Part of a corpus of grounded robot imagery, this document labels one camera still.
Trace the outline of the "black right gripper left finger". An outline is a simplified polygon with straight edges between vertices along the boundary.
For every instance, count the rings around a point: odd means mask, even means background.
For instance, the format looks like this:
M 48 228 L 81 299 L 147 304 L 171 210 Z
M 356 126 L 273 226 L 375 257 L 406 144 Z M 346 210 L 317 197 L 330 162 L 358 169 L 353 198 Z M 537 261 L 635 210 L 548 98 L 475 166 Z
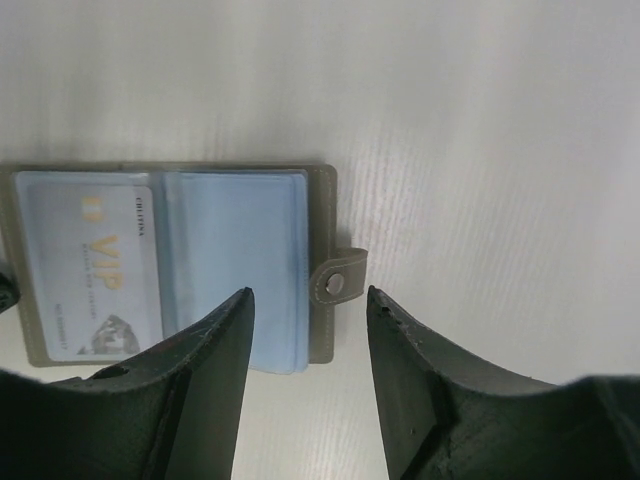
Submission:
M 5 479 L 227 479 L 254 332 L 244 288 L 89 378 L 1 374 Z

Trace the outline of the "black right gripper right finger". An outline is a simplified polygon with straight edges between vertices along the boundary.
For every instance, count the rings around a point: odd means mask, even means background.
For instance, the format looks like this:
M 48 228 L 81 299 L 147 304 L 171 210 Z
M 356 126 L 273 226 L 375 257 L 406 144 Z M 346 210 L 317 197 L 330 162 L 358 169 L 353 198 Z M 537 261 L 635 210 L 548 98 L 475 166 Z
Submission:
M 509 371 L 422 325 L 382 290 L 367 333 L 393 479 L 635 479 L 639 380 L 553 385 Z

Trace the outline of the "grey card holder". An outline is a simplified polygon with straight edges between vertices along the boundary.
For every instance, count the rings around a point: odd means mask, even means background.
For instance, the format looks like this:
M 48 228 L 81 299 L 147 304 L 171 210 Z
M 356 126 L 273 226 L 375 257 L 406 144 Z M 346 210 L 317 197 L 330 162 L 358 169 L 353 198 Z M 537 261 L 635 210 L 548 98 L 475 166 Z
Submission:
M 21 178 L 151 189 L 163 326 L 159 342 L 248 287 L 256 299 L 250 367 L 300 373 L 331 362 L 335 308 L 364 290 L 367 252 L 337 241 L 332 166 L 6 163 L 1 168 L 1 233 L 17 278 L 26 355 L 36 367 L 116 362 L 48 357 L 16 189 Z

